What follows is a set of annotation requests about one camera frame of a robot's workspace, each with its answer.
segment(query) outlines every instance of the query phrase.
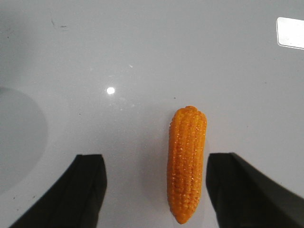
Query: white label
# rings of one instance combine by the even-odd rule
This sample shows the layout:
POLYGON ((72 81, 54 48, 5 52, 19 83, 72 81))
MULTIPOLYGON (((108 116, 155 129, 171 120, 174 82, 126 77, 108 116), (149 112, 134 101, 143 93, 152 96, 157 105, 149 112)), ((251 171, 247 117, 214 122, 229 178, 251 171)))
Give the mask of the white label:
POLYGON ((279 45, 304 49, 304 20, 278 18, 276 32, 279 45))

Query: orange corn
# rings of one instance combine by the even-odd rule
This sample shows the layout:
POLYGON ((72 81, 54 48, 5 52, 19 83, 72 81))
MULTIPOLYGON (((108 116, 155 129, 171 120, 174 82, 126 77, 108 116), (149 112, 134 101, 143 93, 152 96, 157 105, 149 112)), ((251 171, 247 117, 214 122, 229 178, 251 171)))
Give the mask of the orange corn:
POLYGON ((179 109, 171 122, 167 195, 178 223, 190 219, 199 204, 207 119, 196 107, 179 109))

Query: white table surface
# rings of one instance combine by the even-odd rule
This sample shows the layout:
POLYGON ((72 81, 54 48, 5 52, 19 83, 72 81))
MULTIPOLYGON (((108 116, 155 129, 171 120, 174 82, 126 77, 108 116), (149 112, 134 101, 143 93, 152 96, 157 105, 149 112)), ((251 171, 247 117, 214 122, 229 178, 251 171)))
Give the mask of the white table surface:
POLYGON ((2 0, 1 227, 77 154, 101 153, 98 228, 217 228, 205 183, 187 224, 167 204, 169 123, 187 105, 208 118, 204 164, 236 152, 304 197, 304 50, 276 37, 278 17, 303 12, 301 0, 2 0))

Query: scratch mark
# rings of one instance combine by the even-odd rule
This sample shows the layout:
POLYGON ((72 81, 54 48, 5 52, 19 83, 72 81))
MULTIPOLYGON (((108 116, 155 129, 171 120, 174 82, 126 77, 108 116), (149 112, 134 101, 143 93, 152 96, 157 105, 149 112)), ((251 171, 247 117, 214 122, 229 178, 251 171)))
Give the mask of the scratch mark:
POLYGON ((55 22, 53 21, 53 19, 51 19, 52 25, 54 28, 56 28, 55 22))

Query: corn cob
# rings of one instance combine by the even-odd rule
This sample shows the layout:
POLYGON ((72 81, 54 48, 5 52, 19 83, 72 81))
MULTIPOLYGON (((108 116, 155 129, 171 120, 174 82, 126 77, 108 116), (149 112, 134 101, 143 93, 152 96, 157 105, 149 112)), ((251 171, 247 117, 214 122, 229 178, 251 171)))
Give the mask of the corn cob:
POLYGON ((167 195, 178 223, 190 219, 199 204, 207 119, 196 107, 179 109, 170 124, 167 195))

